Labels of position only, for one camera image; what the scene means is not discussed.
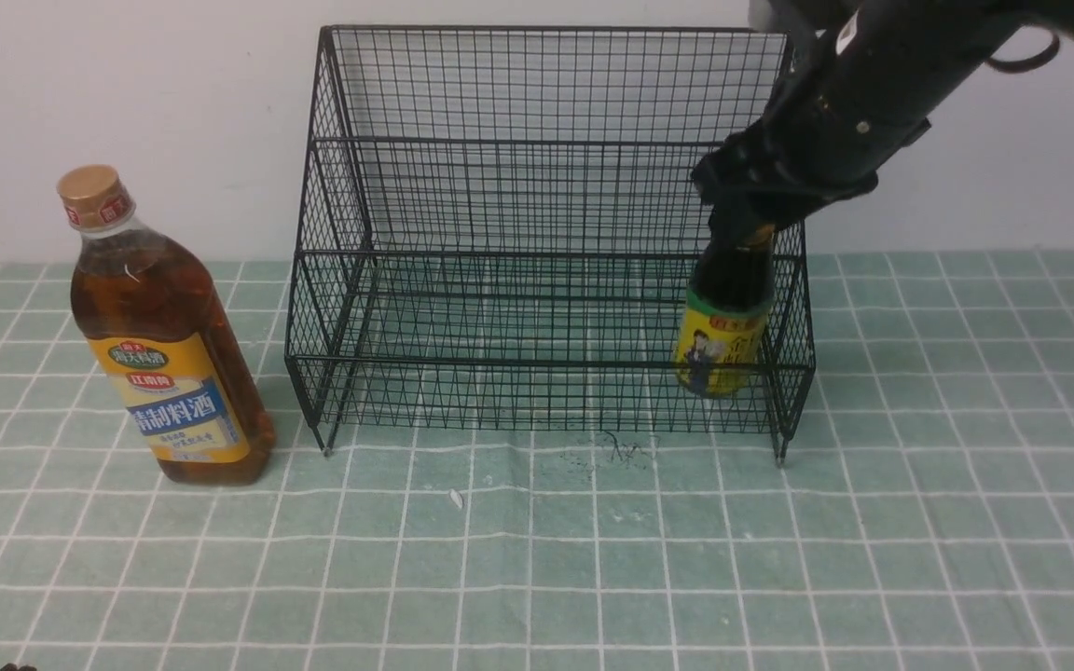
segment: soy sauce bottle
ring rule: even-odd
[[[745,374],[731,365],[757,362],[773,306],[773,232],[764,224],[746,240],[713,236],[695,264],[674,350],[678,382],[695,395],[735,394]]]

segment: black wire rack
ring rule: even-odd
[[[788,57],[741,30],[325,27],[286,339],[319,446],[343,423],[758,431],[784,455],[815,366],[801,224],[745,386],[699,399],[670,356],[709,234],[690,170]]]

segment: yellow label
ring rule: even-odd
[[[745,374],[725,365],[757,361],[768,309],[746,318],[706,315],[688,303],[682,315],[674,362],[678,381],[699,396],[727,396],[745,385]]]
[[[179,342],[103,338],[89,348],[157,458],[234,463],[250,453],[200,335]]]

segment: grid pattern tablecloth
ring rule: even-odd
[[[0,265],[0,667],[1074,671],[1074,251],[811,259],[783,471],[757,436],[374,426],[323,462],[286,264],[213,268],[280,432],[240,490],[163,480],[69,268]]]

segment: amber liquid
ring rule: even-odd
[[[73,272],[73,319],[89,339],[175,342],[200,333],[251,452],[235,463],[157,460],[168,479],[187,484],[250,484],[276,442],[272,417],[230,330],[214,280],[190,251],[154,230],[129,223],[106,237],[82,237]]]

